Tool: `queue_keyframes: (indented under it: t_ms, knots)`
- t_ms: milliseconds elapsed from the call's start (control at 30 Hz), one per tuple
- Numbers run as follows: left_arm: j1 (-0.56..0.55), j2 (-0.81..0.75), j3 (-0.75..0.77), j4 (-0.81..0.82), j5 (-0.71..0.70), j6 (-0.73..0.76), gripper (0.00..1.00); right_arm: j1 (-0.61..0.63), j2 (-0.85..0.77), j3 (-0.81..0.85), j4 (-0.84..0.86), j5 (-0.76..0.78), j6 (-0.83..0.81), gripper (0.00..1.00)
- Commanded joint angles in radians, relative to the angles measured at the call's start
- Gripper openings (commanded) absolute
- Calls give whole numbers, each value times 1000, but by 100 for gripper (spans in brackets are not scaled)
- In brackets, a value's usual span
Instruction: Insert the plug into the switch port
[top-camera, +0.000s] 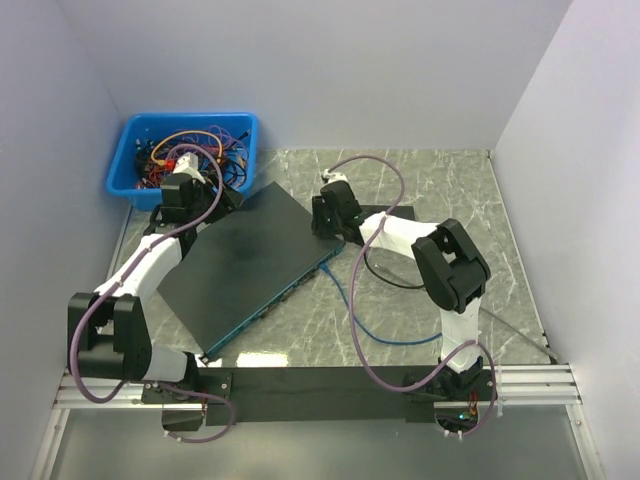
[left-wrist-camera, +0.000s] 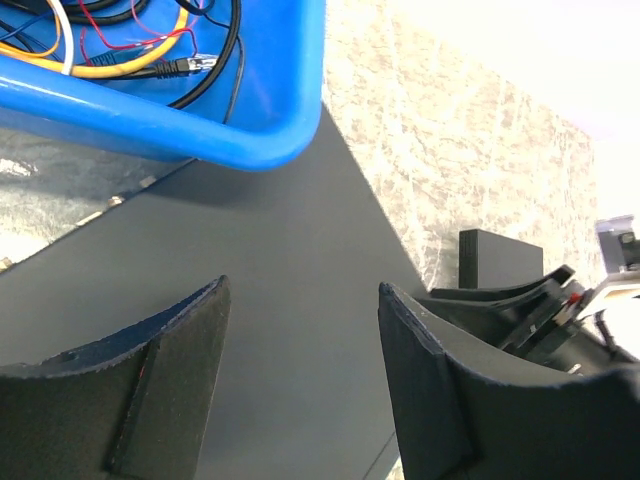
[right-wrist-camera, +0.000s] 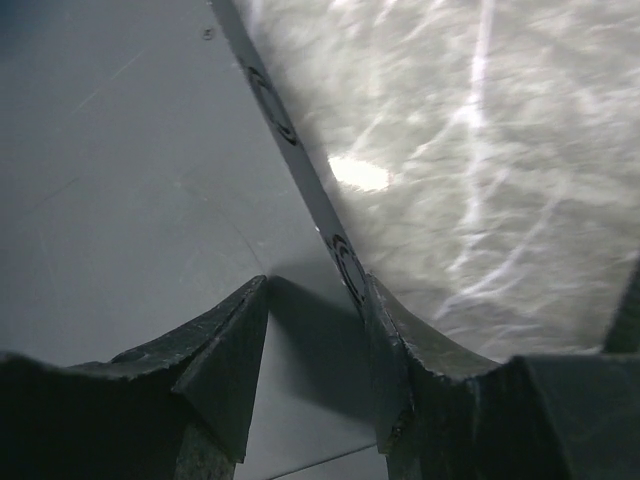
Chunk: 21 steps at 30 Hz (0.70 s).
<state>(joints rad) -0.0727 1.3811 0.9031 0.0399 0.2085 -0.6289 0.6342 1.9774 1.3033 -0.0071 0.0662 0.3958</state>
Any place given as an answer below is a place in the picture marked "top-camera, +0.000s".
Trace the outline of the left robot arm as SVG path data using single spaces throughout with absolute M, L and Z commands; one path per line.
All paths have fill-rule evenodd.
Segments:
M 199 180 L 188 173 L 169 175 L 160 204 L 134 253 L 104 284 L 76 293 L 68 304 L 68 369 L 81 394 L 104 404 L 112 394 L 89 391 L 86 378 L 165 383 L 176 400 L 194 399 L 201 388 L 195 356 L 151 341 L 144 313 L 149 296 L 189 253 L 197 228 L 237 210 L 244 197 L 216 174 Z

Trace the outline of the large black network switch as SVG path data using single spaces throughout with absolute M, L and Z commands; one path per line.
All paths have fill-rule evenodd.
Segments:
M 271 183 L 199 233 L 158 292 L 205 356 L 343 250 L 343 240 L 316 237 L 311 223 L 311 213 Z

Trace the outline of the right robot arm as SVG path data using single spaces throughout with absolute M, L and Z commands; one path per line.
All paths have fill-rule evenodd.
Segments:
M 412 392 L 440 376 L 443 393 L 461 399 L 473 390 L 475 376 L 483 367 L 483 360 L 489 357 L 479 341 L 479 308 L 491 277 L 490 268 L 458 221 L 422 223 L 394 216 L 392 211 L 388 208 L 365 218 L 351 186 L 344 180 L 327 183 L 312 198 L 313 234 L 320 238 L 340 236 L 360 247 L 347 297 L 356 353 L 368 376 L 389 392 Z M 425 378 L 409 386 L 383 381 L 368 364 L 358 339 L 355 282 L 364 257 L 372 248 L 414 261 L 423 289 L 440 311 L 440 363 Z

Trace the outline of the small black network switch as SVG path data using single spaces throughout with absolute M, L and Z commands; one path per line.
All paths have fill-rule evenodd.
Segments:
M 385 212 L 388 209 L 387 205 L 362 205 L 363 217 L 368 218 L 374 214 Z M 413 206 L 399 205 L 392 212 L 392 215 L 414 221 L 416 214 Z

